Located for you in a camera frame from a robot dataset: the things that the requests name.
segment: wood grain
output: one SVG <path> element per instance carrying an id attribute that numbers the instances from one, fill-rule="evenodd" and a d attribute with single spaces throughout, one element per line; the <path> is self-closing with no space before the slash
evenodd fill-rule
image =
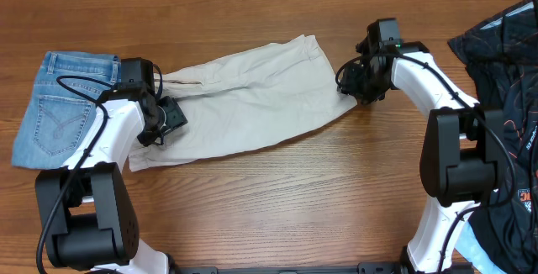
<path id="1" fill-rule="evenodd" d="M 334 68 L 397 17 L 465 91 L 446 41 L 520 0 L 0 0 L 0 272 L 34 273 L 37 171 L 11 147 L 47 50 L 141 56 L 175 71 L 315 34 Z M 402 92 L 251 153 L 124 173 L 141 235 L 181 266 L 354 265 L 398 259 L 425 204 L 425 120 Z M 69 272 L 52 270 L 50 272 Z"/>

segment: white cloth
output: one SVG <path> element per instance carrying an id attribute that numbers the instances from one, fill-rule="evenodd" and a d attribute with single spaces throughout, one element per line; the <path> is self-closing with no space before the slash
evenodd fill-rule
<path id="1" fill-rule="evenodd" d="M 131 171 L 274 145 L 356 106 L 336 91 L 335 74 L 312 35 L 184 68 L 163 82 L 163 96 L 177 100 L 188 124 L 167 135 L 164 146 L 133 147 Z"/>

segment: dark denim jeans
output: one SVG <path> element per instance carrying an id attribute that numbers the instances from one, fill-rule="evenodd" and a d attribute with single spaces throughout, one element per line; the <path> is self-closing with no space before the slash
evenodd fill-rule
<path id="1" fill-rule="evenodd" d="M 120 80 L 120 61 L 115 55 L 47 52 L 13 145 L 13 166 L 58 168 L 84 139 L 95 119 L 95 105 L 56 82 L 58 76 L 70 75 L 88 76 L 114 84 Z M 62 81 L 94 98 L 107 89 L 89 81 Z"/>

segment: black fabric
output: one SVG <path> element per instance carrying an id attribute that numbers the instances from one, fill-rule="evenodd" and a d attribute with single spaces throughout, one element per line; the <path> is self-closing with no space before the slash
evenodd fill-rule
<path id="1" fill-rule="evenodd" d="M 514 13 L 530 3 L 534 8 Z M 448 43 L 467 65 L 480 103 L 503 109 L 504 144 L 516 166 L 512 203 L 475 212 L 470 218 L 472 230 L 489 258 L 504 271 L 537 272 L 537 0 L 515 4 Z M 504 187 L 492 193 L 490 203 L 506 198 L 512 182 L 507 172 Z"/>

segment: denim fabric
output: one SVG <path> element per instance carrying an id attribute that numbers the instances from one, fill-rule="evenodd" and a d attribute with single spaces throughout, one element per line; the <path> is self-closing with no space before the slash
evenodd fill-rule
<path id="1" fill-rule="evenodd" d="M 120 81 L 115 55 L 47 52 L 13 144 L 13 166 L 58 168 L 76 150 L 95 119 L 95 105 L 62 88 L 58 76 L 88 76 L 114 84 Z M 69 87 L 97 98 L 105 86 L 83 80 L 62 80 Z"/>

